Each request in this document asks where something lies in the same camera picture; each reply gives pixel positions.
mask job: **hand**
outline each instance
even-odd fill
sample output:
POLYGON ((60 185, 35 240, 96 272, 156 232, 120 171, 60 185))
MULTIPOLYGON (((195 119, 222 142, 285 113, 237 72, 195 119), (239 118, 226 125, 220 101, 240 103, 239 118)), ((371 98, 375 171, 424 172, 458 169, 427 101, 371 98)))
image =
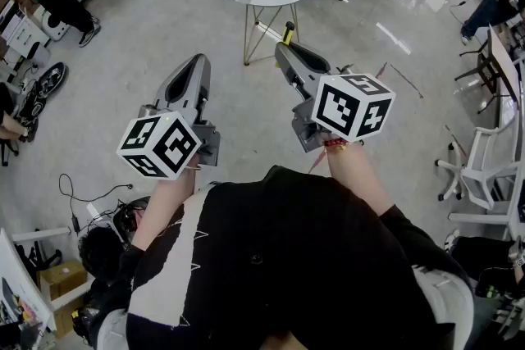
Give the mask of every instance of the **hand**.
POLYGON ((518 3, 519 3, 518 0, 509 0, 510 6, 513 7, 514 9, 516 9, 516 10, 518 10, 518 3))

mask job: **black and white fiducial marker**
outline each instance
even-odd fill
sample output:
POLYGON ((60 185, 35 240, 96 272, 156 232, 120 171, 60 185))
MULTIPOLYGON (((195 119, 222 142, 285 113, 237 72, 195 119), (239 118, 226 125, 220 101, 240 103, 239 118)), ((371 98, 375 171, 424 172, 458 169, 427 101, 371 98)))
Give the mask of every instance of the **black and white fiducial marker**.
POLYGON ((312 120, 356 142, 381 132, 394 99, 395 93, 372 75, 325 75, 312 120))
POLYGON ((116 153, 143 177, 176 180, 200 145, 174 111, 132 120, 116 153))

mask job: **black pants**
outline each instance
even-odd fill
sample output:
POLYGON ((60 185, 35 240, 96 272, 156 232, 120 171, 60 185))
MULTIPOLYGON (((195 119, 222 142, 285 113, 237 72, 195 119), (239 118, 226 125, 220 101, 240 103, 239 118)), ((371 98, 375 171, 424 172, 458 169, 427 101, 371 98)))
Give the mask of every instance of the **black pants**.
POLYGON ((47 11, 80 32, 86 33, 93 29, 91 14, 84 9, 78 0, 39 0, 47 11))
POLYGON ((518 292, 525 282, 516 285, 514 269, 509 262, 509 248, 514 241, 459 237, 450 254, 467 274, 478 281, 478 289, 488 284, 501 292, 518 292))

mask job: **shoe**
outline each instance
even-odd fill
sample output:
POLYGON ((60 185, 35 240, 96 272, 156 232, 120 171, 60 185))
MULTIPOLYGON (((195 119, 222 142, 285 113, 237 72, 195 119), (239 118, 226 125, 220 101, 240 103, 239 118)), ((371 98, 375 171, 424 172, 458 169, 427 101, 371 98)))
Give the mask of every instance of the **shoe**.
POLYGON ((449 254, 452 253, 452 250, 454 249, 456 243, 458 242, 458 238, 460 236, 459 229, 454 229, 449 236, 445 239, 445 245, 443 246, 443 249, 447 251, 449 254))
POLYGON ((509 261, 514 261, 519 258, 523 250, 522 237, 518 236, 509 248, 509 261))
POLYGON ((469 37, 465 37, 463 34, 461 34, 461 42, 463 43, 463 45, 467 45, 468 43, 470 43, 470 40, 472 39, 469 38, 469 37))
POLYGON ((83 33, 82 38, 79 41, 80 48, 85 47, 93 39, 93 37, 100 32, 100 24, 93 21, 93 29, 89 32, 83 33))
POLYGON ((39 127, 39 119, 37 118, 32 125, 27 128, 27 136, 20 136, 22 143, 31 143, 34 140, 34 135, 39 127))

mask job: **black cable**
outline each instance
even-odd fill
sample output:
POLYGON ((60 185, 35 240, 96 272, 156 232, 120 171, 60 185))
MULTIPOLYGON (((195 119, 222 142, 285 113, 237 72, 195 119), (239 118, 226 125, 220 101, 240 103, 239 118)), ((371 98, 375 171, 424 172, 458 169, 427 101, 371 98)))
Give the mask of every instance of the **black cable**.
POLYGON ((116 189, 119 189, 121 187, 127 187, 128 189, 132 189, 133 188, 133 184, 118 184, 118 185, 115 185, 107 193, 105 193, 105 194, 103 194, 101 196, 98 196, 96 198, 91 198, 91 199, 78 198, 78 197, 75 197, 75 190, 73 189, 73 181, 72 181, 71 177, 68 174, 66 174, 66 173, 60 174, 60 176, 58 177, 58 189, 60 190, 60 193, 63 196, 69 197, 69 208, 71 210, 71 223, 73 224, 73 228, 75 229, 75 232, 77 234, 81 231, 81 228, 80 228, 79 220, 75 216, 75 213, 73 212, 73 200, 76 200, 77 202, 96 202, 100 198, 107 197, 113 191, 115 191, 116 189), (64 191, 62 190, 61 180, 62 180, 63 176, 65 176, 69 180, 69 185, 71 187, 71 192, 70 193, 64 193, 64 191))

